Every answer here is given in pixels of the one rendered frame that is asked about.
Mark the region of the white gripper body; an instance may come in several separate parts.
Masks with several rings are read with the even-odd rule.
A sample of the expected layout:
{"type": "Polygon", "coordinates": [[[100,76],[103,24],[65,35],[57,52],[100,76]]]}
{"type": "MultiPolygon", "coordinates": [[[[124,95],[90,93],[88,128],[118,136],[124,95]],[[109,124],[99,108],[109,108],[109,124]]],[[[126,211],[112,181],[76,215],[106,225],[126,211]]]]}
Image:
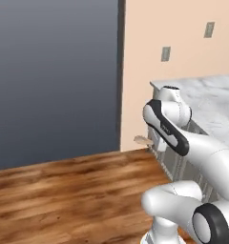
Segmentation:
{"type": "Polygon", "coordinates": [[[165,152],[167,144],[157,131],[154,131],[154,138],[155,149],[161,153],[165,152]]]}

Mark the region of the dark grey tall fridge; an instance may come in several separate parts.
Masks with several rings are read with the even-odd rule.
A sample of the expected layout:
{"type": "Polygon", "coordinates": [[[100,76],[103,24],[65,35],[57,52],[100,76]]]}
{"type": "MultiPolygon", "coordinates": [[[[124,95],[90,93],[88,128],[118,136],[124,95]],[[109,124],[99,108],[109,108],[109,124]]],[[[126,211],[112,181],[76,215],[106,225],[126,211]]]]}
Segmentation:
{"type": "Polygon", "coordinates": [[[126,0],[0,0],[0,170],[120,148],[126,0]]]}

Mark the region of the grey wall socket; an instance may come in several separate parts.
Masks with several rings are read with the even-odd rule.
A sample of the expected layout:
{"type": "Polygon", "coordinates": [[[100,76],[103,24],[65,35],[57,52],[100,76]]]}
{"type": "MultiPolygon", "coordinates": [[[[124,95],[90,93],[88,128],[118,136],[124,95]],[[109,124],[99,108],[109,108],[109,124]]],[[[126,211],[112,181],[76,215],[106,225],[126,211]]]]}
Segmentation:
{"type": "Polygon", "coordinates": [[[170,52],[171,52],[171,48],[170,47],[163,47],[162,48],[162,54],[161,54],[161,61],[162,62],[168,62],[169,61],[170,52]]]}
{"type": "Polygon", "coordinates": [[[215,23],[214,22],[208,22],[206,24],[205,33],[204,33],[204,37],[205,38],[211,38],[212,37],[213,31],[214,31],[214,27],[215,27],[215,23]]]}

